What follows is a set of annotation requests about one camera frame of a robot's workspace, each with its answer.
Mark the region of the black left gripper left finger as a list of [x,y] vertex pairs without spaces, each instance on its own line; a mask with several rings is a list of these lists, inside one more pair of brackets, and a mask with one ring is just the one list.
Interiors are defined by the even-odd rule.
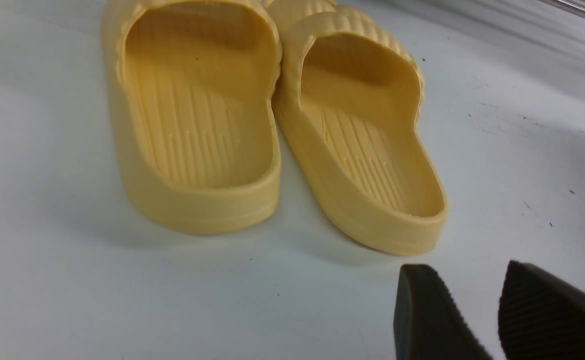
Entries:
[[403,264],[393,335],[398,360],[491,360],[462,317],[450,290],[427,264]]

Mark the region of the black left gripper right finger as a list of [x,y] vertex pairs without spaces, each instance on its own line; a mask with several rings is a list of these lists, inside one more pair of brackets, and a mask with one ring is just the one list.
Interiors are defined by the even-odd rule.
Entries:
[[508,360],[585,360],[585,292],[532,263],[508,263],[497,319]]

